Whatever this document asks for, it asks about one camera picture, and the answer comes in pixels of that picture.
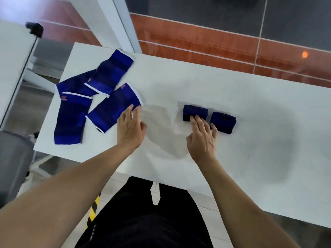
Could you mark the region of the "folded blue support sleeve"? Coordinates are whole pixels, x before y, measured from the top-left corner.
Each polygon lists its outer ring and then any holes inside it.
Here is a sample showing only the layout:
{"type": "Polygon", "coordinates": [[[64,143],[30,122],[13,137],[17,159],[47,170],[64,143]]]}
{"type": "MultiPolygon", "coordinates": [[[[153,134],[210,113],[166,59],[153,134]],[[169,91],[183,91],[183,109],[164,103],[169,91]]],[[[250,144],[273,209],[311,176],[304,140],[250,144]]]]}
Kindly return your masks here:
{"type": "Polygon", "coordinates": [[[213,112],[210,119],[210,123],[213,123],[219,132],[229,135],[232,134],[236,122],[236,117],[221,112],[213,112]]]}
{"type": "Polygon", "coordinates": [[[200,118],[206,120],[208,116],[208,109],[203,107],[198,107],[194,105],[185,104],[183,107],[183,121],[190,121],[190,117],[199,116],[200,118]]]}

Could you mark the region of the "person's black trousers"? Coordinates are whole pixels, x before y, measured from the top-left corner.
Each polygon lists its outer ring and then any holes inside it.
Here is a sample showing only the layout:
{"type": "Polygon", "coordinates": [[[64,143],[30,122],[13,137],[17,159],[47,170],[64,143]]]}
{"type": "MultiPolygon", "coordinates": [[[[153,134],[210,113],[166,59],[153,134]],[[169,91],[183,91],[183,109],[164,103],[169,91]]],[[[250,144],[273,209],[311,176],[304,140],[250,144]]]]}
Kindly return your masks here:
{"type": "Polygon", "coordinates": [[[187,190],[129,177],[103,207],[75,248],[213,248],[203,217],[187,190]]]}

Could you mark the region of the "person's right hand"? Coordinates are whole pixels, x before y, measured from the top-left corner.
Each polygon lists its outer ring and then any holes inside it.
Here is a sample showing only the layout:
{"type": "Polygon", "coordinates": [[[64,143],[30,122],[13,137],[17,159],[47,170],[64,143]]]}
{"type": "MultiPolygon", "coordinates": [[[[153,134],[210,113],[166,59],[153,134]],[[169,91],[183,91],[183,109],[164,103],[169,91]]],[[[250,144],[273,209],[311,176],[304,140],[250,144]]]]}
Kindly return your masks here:
{"type": "Polygon", "coordinates": [[[197,127],[195,117],[190,117],[190,123],[192,127],[191,135],[193,135],[193,140],[191,148],[188,148],[188,152],[193,161],[198,166],[216,161],[216,139],[213,139],[212,137],[211,126],[205,121],[206,132],[200,132],[197,127]]]}

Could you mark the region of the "person's right forearm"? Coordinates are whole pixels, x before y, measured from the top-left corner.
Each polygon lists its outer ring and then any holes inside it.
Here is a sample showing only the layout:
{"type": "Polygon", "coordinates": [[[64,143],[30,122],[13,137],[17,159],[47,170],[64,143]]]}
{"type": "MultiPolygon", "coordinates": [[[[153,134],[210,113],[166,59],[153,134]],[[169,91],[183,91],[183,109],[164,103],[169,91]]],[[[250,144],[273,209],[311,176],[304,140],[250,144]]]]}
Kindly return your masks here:
{"type": "Polygon", "coordinates": [[[194,158],[217,203],[234,248],[300,248],[300,246],[227,174],[213,157],[194,158]]]}

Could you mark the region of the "white side table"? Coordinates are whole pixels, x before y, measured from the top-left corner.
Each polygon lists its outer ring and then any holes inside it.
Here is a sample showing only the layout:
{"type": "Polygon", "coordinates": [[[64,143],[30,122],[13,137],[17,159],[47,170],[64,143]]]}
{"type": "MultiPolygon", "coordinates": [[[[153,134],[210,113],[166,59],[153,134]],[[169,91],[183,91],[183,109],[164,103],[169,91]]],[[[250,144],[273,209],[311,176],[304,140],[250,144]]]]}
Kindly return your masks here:
{"type": "Polygon", "coordinates": [[[0,131],[39,38],[23,25],[0,19],[0,131]]]}

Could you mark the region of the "white table leg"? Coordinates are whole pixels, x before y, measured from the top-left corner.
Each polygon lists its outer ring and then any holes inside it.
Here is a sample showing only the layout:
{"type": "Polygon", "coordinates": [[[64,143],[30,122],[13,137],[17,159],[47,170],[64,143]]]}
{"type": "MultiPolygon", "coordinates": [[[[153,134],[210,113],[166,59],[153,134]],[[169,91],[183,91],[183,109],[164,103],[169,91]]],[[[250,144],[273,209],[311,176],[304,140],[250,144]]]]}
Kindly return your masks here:
{"type": "Polygon", "coordinates": [[[97,0],[97,2],[119,42],[119,48],[142,54],[126,1],[97,0]]]}

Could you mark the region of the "person's left hand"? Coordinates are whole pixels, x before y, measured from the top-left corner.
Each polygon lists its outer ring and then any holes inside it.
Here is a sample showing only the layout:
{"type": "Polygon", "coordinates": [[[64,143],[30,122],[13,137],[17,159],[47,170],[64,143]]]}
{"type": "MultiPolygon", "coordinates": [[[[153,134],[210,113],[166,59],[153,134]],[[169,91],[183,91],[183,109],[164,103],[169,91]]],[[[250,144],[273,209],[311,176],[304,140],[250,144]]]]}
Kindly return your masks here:
{"type": "Polygon", "coordinates": [[[122,124],[117,128],[117,145],[123,147],[125,150],[133,153],[143,142],[144,138],[140,137],[140,113],[142,106],[133,108],[132,116],[133,123],[126,122],[126,110],[121,113],[122,124]]]}

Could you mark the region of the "yellow black floor tape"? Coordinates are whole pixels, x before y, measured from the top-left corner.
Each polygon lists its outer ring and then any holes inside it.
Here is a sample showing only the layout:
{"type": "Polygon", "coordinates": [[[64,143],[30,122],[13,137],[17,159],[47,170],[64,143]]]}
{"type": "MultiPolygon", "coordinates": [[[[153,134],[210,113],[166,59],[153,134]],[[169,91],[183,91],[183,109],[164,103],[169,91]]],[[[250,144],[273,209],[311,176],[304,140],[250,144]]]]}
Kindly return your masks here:
{"type": "Polygon", "coordinates": [[[87,220],[85,229],[87,229],[89,227],[89,225],[92,223],[92,221],[96,217],[96,211],[97,211],[97,207],[99,205],[100,196],[101,196],[101,193],[97,196],[97,198],[95,199],[95,201],[93,202],[93,204],[92,204],[92,206],[91,206],[91,208],[89,210],[88,220],[87,220]]]}

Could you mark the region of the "person's left forearm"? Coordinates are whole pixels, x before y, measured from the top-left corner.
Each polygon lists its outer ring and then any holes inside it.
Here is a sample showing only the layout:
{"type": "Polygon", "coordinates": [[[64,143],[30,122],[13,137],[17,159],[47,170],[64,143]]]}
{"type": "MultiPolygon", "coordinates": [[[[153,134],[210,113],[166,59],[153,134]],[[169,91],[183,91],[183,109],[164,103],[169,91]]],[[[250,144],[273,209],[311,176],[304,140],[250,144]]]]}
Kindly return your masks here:
{"type": "Polygon", "coordinates": [[[0,209],[0,248],[61,248],[119,165],[128,141],[46,179],[0,209]]]}

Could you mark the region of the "grey chair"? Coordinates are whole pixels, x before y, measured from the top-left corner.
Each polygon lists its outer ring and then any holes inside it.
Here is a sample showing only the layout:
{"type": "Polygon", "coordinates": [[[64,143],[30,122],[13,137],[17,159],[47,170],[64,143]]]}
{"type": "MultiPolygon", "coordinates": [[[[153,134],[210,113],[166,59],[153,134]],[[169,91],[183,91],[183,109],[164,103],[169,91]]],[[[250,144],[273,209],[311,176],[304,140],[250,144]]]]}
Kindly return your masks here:
{"type": "Polygon", "coordinates": [[[18,195],[32,162],[33,147],[26,137],[0,131],[0,209],[18,195]]]}

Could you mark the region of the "blue elastic support sleeve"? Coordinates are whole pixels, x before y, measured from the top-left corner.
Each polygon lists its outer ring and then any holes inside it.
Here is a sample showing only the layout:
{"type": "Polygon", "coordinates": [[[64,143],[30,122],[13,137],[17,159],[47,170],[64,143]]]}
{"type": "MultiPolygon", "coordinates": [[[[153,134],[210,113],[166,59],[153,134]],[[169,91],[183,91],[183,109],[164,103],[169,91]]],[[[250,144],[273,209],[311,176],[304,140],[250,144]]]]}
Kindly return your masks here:
{"type": "Polygon", "coordinates": [[[130,105],[135,109],[143,106],[143,103],[139,93],[129,83],[125,83],[110,94],[109,98],[101,101],[85,118],[99,132],[106,133],[130,105]]]}
{"type": "Polygon", "coordinates": [[[134,60],[129,54],[116,49],[110,58],[100,63],[96,72],[84,85],[98,94],[109,97],[134,60]]]}
{"type": "Polygon", "coordinates": [[[91,78],[97,69],[93,69],[79,75],[73,76],[69,79],[66,79],[59,84],[56,85],[59,96],[63,94],[63,92],[71,92],[79,95],[85,96],[94,96],[97,94],[96,91],[92,90],[85,83],[91,78]]]}
{"type": "Polygon", "coordinates": [[[56,145],[80,144],[86,122],[85,116],[89,112],[93,98],[72,92],[63,92],[60,98],[54,143],[56,145]]]}

